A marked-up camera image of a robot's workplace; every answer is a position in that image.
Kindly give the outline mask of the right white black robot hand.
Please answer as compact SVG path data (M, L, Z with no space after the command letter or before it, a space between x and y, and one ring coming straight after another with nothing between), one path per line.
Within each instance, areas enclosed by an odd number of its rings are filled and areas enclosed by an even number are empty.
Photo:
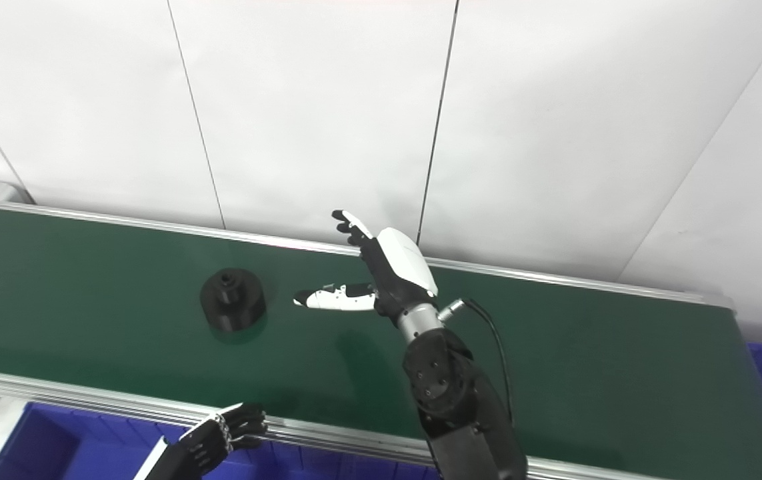
M334 210L331 216L338 222L336 229L347 234L347 242L359 249L371 282L298 291L293 304L338 312L374 310L393 321L421 305L436 305L439 289L435 277L414 240L394 227L374 235L344 209Z

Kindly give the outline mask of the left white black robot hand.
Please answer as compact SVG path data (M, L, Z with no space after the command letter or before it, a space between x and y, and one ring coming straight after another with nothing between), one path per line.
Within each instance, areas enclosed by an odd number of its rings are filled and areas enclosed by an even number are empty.
M220 408L180 435L159 438L135 479L201 479L236 450L256 449L267 432L262 404L240 402Z

